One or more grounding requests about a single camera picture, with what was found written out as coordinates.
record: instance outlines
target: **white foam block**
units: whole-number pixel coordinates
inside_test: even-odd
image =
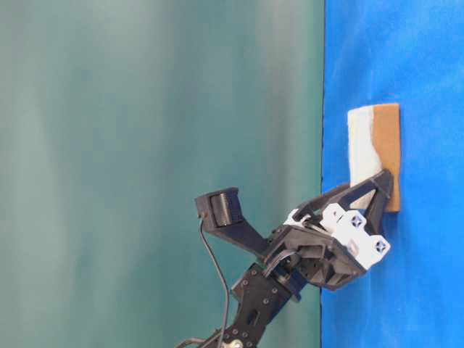
[[[373,106],[348,111],[350,186],[354,186],[382,170],[380,157],[372,142],[373,120]],[[351,204],[351,208],[367,208],[372,195],[373,192],[361,197]]]

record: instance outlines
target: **cardboard piece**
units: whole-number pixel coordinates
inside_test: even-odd
[[[399,104],[379,104],[373,106],[374,118],[372,143],[382,166],[394,177],[391,198],[386,206],[387,212],[398,212],[400,204],[399,166],[401,145],[399,138]]]

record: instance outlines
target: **blue fabric backdrop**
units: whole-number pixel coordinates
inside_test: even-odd
[[[388,257],[323,291],[323,348],[464,343],[463,38],[459,1],[326,2],[323,190],[349,180],[347,111],[399,102],[402,211]]]

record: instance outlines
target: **teal backdrop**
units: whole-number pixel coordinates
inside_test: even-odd
[[[209,336],[194,197],[238,186],[267,235],[320,192],[323,1],[0,5],[0,347]],[[210,241],[232,284],[253,257]],[[261,347],[319,347],[302,296]]]

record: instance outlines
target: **wire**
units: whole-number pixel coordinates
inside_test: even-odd
[[[227,317],[229,313],[229,288],[227,286],[227,283],[225,282],[225,278],[223,275],[222,270],[219,267],[218,261],[216,260],[216,256],[211,250],[210,245],[208,244],[206,238],[204,237],[203,234],[203,219],[200,220],[199,224],[199,232],[200,232],[200,238],[202,239],[203,245],[208,251],[208,254],[211,256],[212,263],[214,264],[217,274],[219,275],[220,281],[223,284],[224,292],[225,292],[225,304],[224,304],[224,315],[223,315],[223,326],[220,330],[220,335],[219,335],[219,340],[217,341],[217,348],[221,348],[223,345],[223,340],[224,340],[224,331],[225,327],[227,326]],[[180,344],[175,346],[175,348],[184,348],[189,346],[190,344],[202,344],[205,343],[205,339],[199,339],[197,337],[192,337],[191,339],[186,339],[185,341],[182,341]]]
[[[204,339],[199,339],[197,337],[192,337],[191,339],[186,339],[185,341],[179,343],[175,348],[184,348],[189,346],[190,344],[201,344],[205,340]]]
[[[208,251],[208,254],[210,254],[212,263],[214,263],[214,265],[215,265],[217,274],[219,275],[220,281],[223,284],[224,293],[225,293],[223,327],[220,330],[219,340],[217,341],[217,348],[221,348],[222,345],[223,345],[224,331],[225,331],[225,327],[227,326],[227,316],[228,316],[228,313],[229,313],[229,288],[227,286],[227,283],[225,282],[223,272],[220,270],[220,267],[218,265],[218,261],[216,260],[216,256],[212,252],[210,245],[208,244],[208,242],[206,241],[206,238],[204,237],[204,234],[203,234],[203,219],[200,220],[199,232],[200,232],[200,238],[203,241],[204,247]]]

